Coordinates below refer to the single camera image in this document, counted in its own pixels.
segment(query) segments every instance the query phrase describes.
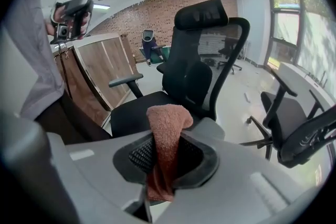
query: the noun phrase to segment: towel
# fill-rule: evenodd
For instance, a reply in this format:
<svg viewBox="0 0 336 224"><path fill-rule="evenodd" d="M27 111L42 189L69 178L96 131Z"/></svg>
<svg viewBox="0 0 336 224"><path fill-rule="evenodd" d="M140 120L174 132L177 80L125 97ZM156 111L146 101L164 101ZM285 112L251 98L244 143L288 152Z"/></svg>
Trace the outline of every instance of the towel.
<svg viewBox="0 0 336 224"><path fill-rule="evenodd" d="M189 111L181 105L148 108L147 117L154 134L157 163L148 175L149 200L173 200L172 183L177 173L177 150L181 130L193 125Z"/></svg>

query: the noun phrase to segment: red brick wall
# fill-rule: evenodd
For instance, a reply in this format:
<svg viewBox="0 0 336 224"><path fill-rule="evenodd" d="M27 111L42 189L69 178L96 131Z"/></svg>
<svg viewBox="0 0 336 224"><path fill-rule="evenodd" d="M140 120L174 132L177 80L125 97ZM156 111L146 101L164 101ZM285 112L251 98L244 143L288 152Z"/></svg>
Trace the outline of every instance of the red brick wall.
<svg viewBox="0 0 336 224"><path fill-rule="evenodd" d="M127 33L132 53L136 60L142 60L139 51L141 35L144 29L154 30L158 45L170 45L176 12L185 6L206 0L147 0L139 5L128 7L96 26L91 35L118 32ZM229 17L237 17L237 0L222 0Z"/></svg>

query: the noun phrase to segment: floor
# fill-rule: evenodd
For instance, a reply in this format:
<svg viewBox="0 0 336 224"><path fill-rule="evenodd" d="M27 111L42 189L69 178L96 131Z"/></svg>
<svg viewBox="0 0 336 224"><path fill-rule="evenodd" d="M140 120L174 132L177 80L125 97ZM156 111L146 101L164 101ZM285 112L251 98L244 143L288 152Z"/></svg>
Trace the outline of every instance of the floor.
<svg viewBox="0 0 336 224"><path fill-rule="evenodd" d="M235 74L227 77L217 99L217 123L225 131L225 141L242 143L262 139L255 125L247 125L246 119L253 115L257 120L262 121L266 113L260 100L262 91L274 92L277 89L274 78L264 69L256 68L243 60L236 63L242 66L242 71L235 69ZM162 90L162 74L156 70L156 65L151 67L146 63L137 64L137 69L144 75L138 80L139 88L143 94L149 94ZM130 93L125 102L135 99ZM257 149L256 146L246 147L260 157L265 157L265 148ZM277 152L273 149L271 163L279 169L284 170L298 184L308 189L321 184L331 169L329 153L326 148L318 151L310 161L304 165L292 169L280 165L277 160ZM162 211L169 205L163 204L151 208L154 220L159 217Z"/></svg>

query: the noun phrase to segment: wooden cabinet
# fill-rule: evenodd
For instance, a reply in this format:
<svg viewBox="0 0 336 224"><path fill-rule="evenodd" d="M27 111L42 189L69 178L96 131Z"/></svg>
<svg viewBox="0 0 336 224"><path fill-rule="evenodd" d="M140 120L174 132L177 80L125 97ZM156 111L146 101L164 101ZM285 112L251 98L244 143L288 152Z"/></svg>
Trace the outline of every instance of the wooden cabinet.
<svg viewBox="0 0 336 224"><path fill-rule="evenodd" d="M67 57L62 53L62 58L73 101L101 125L130 92L126 84L109 88L109 82L138 72L133 57L126 53L128 49L130 52L129 44L111 33L69 42L67 46L71 49ZM64 79L58 55L55 60Z"/></svg>

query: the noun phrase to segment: white wall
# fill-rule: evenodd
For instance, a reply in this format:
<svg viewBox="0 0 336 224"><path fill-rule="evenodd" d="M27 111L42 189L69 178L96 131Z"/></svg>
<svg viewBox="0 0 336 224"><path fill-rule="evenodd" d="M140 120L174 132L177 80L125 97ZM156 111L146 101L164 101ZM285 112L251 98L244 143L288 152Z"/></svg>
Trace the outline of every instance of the white wall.
<svg viewBox="0 0 336 224"><path fill-rule="evenodd" d="M247 58L263 65L268 48L271 12L269 0L237 0L238 16L245 17L251 24L248 40L251 42Z"/></svg>
<svg viewBox="0 0 336 224"><path fill-rule="evenodd" d="M246 18L251 25L248 40L250 45L246 57L257 64L262 50L264 34L264 0L237 0L238 17Z"/></svg>

